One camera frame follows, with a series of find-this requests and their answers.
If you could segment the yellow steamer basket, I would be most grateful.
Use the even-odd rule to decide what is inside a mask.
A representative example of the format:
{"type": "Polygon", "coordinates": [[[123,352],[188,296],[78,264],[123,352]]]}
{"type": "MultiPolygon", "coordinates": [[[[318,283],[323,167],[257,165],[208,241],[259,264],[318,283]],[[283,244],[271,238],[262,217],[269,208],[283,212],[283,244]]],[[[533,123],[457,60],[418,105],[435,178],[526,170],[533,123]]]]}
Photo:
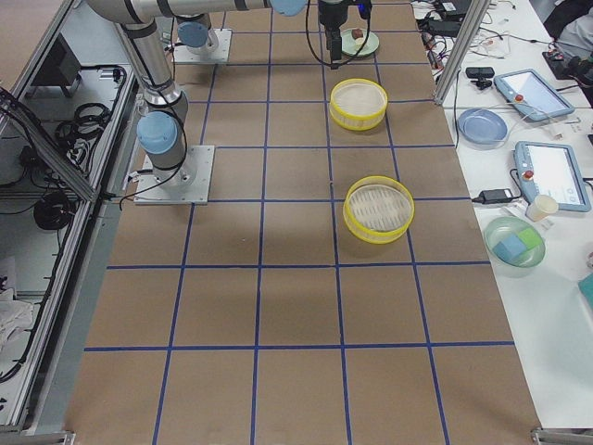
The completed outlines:
{"type": "Polygon", "coordinates": [[[399,181],[382,175],[359,179],[349,187],[343,205],[348,231],[374,245],[390,244],[401,238],[414,214],[410,191],[399,181]]]}
{"type": "Polygon", "coordinates": [[[385,117],[388,96],[378,83],[362,78],[346,79],[330,93],[330,116],[344,129],[363,132],[377,127],[385,117]]]}

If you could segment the green plate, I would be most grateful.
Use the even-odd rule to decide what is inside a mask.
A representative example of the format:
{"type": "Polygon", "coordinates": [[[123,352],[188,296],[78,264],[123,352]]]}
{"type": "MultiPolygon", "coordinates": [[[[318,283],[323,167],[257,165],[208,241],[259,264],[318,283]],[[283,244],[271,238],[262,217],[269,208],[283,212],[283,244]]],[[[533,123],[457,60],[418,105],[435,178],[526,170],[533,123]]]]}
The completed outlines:
{"type": "Polygon", "coordinates": [[[367,57],[372,55],[379,47],[379,38],[374,32],[370,32],[367,34],[366,30],[362,28],[351,28],[341,31],[341,38],[342,38],[342,53],[349,57],[367,57]],[[363,37],[365,39],[364,45],[362,47],[356,47],[354,41],[351,36],[351,31],[354,29],[361,29],[363,32],[363,37]]]}

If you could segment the black webcam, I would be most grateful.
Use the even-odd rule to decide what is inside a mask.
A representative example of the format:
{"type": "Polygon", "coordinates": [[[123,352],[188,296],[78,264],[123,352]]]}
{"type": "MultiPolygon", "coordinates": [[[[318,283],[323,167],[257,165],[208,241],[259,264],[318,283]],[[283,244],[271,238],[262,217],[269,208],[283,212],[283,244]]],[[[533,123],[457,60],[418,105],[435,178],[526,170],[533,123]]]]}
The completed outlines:
{"type": "Polygon", "coordinates": [[[493,84],[492,79],[495,76],[495,72],[491,67],[467,67],[465,74],[480,91],[490,88],[493,84]]]}

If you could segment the blue plate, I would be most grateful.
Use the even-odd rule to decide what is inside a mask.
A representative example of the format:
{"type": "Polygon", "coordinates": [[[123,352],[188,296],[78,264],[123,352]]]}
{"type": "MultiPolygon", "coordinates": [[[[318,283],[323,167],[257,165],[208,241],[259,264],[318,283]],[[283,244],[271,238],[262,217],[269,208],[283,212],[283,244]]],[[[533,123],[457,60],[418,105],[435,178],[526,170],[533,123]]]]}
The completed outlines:
{"type": "Polygon", "coordinates": [[[467,109],[460,114],[457,123],[462,136],[480,148],[499,146],[508,135],[506,122],[488,109],[467,109]]]}

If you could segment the far teach pendant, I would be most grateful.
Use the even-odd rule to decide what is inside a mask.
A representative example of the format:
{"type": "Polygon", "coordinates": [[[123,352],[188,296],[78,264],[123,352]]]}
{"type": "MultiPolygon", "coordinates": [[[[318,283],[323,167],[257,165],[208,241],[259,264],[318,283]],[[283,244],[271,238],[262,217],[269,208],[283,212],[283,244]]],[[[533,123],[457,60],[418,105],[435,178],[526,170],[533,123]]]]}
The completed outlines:
{"type": "Polygon", "coordinates": [[[496,75],[493,83],[509,104],[532,121],[574,112],[574,106],[533,69],[496,75]]]}

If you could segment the teach pendant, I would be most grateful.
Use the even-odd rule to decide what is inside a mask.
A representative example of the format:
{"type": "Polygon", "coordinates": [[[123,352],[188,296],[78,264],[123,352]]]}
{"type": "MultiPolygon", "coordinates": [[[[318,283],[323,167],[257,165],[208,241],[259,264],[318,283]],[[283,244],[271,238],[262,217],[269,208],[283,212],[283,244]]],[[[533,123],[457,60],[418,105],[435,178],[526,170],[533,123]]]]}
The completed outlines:
{"type": "Polygon", "coordinates": [[[583,175],[571,146],[520,141],[513,151],[519,188],[532,203],[539,195],[552,197],[560,210],[592,209],[583,175]]]}
{"type": "Polygon", "coordinates": [[[532,121],[574,112],[574,106],[533,69],[496,75],[493,83],[509,104],[532,121]]]}

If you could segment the black power adapter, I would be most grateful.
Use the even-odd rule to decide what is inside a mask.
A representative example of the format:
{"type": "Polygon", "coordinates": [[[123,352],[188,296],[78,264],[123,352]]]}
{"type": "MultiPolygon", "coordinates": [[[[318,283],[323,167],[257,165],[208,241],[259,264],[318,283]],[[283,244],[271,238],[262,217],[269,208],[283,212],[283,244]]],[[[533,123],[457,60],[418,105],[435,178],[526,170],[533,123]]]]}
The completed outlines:
{"type": "Polygon", "coordinates": [[[474,197],[472,203],[481,205],[507,204],[515,198],[516,196],[509,188],[487,189],[474,197]]]}

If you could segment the near teach pendant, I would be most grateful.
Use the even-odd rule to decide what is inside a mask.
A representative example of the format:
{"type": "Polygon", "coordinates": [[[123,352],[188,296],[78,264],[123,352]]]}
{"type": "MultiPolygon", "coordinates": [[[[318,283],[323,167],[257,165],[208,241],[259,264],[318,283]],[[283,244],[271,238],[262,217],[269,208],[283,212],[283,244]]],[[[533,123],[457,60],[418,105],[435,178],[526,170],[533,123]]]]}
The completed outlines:
{"type": "Polygon", "coordinates": [[[560,210],[592,209],[583,175],[571,146],[520,141],[513,151],[519,188],[532,203],[539,195],[552,197],[560,210]]]}

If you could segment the paper cup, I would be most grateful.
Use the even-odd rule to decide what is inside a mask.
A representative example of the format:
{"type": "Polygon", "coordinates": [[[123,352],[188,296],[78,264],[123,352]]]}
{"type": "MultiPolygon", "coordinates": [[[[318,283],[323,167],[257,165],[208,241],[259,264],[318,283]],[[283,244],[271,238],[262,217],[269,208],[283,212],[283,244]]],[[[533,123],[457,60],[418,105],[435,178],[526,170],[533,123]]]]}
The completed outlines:
{"type": "Polygon", "coordinates": [[[548,195],[537,195],[528,205],[525,216],[532,222],[539,222],[559,210],[558,202],[548,195]]]}

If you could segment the blue sponge block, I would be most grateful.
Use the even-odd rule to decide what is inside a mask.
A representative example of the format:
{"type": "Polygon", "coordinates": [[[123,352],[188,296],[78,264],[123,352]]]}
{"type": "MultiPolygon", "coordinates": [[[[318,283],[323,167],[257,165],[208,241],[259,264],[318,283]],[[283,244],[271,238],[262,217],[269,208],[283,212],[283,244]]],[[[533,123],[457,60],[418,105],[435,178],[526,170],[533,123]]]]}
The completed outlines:
{"type": "Polygon", "coordinates": [[[510,234],[498,241],[492,248],[492,252],[501,261],[514,264],[527,250],[515,234],[510,234]]]}

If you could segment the green glass bowl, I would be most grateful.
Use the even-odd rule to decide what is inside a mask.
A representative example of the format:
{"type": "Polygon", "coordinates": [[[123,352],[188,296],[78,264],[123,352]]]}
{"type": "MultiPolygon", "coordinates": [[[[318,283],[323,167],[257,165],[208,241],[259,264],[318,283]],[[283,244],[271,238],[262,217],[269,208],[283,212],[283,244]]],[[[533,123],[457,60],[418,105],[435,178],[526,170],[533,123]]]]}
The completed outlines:
{"type": "Polygon", "coordinates": [[[497,273],[507,276],[526,276],[547,253],[544,238],[537,229],[516,217],[494,219],[486,225],[483,236],[497,273]]]}

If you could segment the green sponge block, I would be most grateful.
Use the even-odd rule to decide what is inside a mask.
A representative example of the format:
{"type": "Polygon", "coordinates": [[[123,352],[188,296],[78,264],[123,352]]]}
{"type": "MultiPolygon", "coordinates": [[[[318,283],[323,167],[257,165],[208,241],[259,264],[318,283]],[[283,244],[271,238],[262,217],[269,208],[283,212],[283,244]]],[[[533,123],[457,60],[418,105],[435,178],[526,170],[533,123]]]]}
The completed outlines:
{"type": "Polygon", "coordinates": [[[524,228],[516,234],[519,240],[524,244],[526,250],[538,248],[543,244],[543,238],[533,227],[524,228]]]}

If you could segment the aluminium frame post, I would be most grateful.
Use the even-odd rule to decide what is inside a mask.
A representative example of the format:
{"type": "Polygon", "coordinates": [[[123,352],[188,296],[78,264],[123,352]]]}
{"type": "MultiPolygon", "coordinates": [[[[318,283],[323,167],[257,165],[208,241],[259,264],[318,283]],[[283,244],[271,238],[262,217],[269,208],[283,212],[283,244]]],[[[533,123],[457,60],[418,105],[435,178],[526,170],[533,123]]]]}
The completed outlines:
{"type": "Polygon", "coordinates": [[[470,49],[472,40],[478,32],[489,5],[489,0],[473,0],[471,2],[446,66],[436,85],[434,94],[436,105],[442,106],[444,104],[448,91],[457,78],[461,63],[470,49]]]}

